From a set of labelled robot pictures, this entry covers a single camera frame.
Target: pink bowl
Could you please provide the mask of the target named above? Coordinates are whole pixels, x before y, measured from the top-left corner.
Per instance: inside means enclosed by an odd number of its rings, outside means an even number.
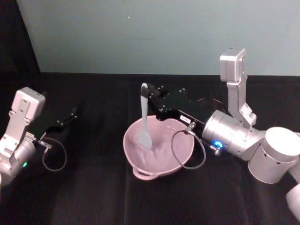
[[[137,142],[137,134],[142,129],[142,119],[134,122],[123,138],[123,148],[127,160],[133,167],[133,174],[142,180],[153,180],[159,176],[171,174],[181,168],[171,151],[171,138],[178,130],[187,126],[174,119],[159,121],[156,116],[148,116],[147,131],[152,139],[152,148],[147,149]],[[183,132],[173,141],[174,152],[182,164],[192,156],[193,136]]]

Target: spatula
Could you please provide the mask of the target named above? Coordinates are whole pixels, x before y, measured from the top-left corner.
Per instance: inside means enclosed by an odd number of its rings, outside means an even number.
[[[146,83],[143,83],[142,87],[148,88],[148,85]],[[152,140],[147,131],[148,99],[144,96],[141,96],[141,106],[142,106],[142,129],[138,133],[137,141],[143,147],[151,149]]]

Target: black cable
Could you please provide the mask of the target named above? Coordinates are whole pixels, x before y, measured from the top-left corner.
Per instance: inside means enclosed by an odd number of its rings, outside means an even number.
[[[56,142],[56,143],[59,144],[59,145],[62,147],[62,149],[64,150],[64,153],[65,153],[65,162],[64,162],[64,164],[62,165],[62,167],[59,168],[59,169],[51,169],[50,167],[48,167],[48,166],[46,165],[46,163],[45,163],[45,156],[46,156],[46,153],[48,152],[48,150],[46,150],[46,151],[44,152],[43,157],[42,157],[42,163],[43,163],[44,167],[45,167],[47,170],[49,170],[49,171],[51,171],[51,172],[58,172],[58,171],[61,171],[63,168],[65,168],[65,166],[66,166],[66,164],[67,164],[67,151],[66,151],[65,147],[62,145],[62,143],[60,143],[59,141],[57,141],[57,140],[55,140],[55,139],[53,139],[53,138],[50,138],[50,137],[44,137],[43,139],[48,139],[48,140],[51,140],[51,141]]]
[[[221,102],[220,100],[217,100],[217,99],[214,99],[214,98],[207,98],[207,97],[204,97],[204,98],[201,98],[199,100],[197,100],[197,102],[200,102],[200,101],[215,101],[215,102],[218,102],[222,105],[223,109],[225,110],[225,113],[227,113],[228,115],[231,115],[230,112],[228,111],[228,108],[227,106],[225,105],[224,102]]]
[[[188,170],[195,170],[195,169],[198,169],[198,168],[201,167],[201,166],[205,163],[205,161],[206,161],[205,147],[204,147],[204,145],[202,144],[201,139],[195,135],[194,138],[197,139],[197,141],[199,142],[199,144],[200,144],[200,146],[201,146],[201,148],[202,148],[202,151],[203,151],[203,160],[202,160],[202,162],[201,162],[199,165],[194,166],[194,167],[189,167],[189,166],[183,165],[183,164],[179,161],[179,159],[176,157],[175,152],[174,152],[174,149],[173,149],[173,140],[174,140],[175,136],[176,136],[178,133],[180,133],[180,132],[186,133],[185,130],[179,130],[179,131],[176,131],[175,134],[173,134],[173,136],[172,136],[172,139],[171,139],[171,150],[172,150],[172,154],[173,154],[174,158],[176,159],[176,161],[179,163],[179,165],[181,165],[181,167],[183,167],[183,168],[185,168],[185,169],[188,169]]]

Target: black tablecloth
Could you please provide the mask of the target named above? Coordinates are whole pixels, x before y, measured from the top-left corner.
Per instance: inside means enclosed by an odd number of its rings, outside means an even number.
[[[216,98],[227,104],[226,84],[219,76],[2,74],[0,131],[8,123],[15,91],[28,86],[46,91],[46,104],[30,132],[46,126],[79,106],[79,118],[57,135],[67,149],[66,168],[45,170],[43,150],[2,188],[0,224],[30,225],[169,225],[169,224],[298,224],[285,194],[296,185],[286,174],[275,185],[257,181],[247,163],[208,152],[207,162],[195,171],[180,171],[153,181],[141,181],[123,152],[122,138],[141,117],[142,82],[185,87],[193,99]],[[257,115],[255,128],[283,126],[300,131],[300,79],[249,76],[247,102]],[[188,165],[201,161],[196,147]]]

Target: bowl handle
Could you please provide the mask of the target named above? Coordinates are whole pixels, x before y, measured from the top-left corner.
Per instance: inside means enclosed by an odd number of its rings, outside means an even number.
[[[141,180],[153,180],[158,177],[157,173],[149,173],[149,172],[140,171],[136,167],[132,168],[132,172],[133,172],[134,176],[136,176],[138,179],[141,179]]]

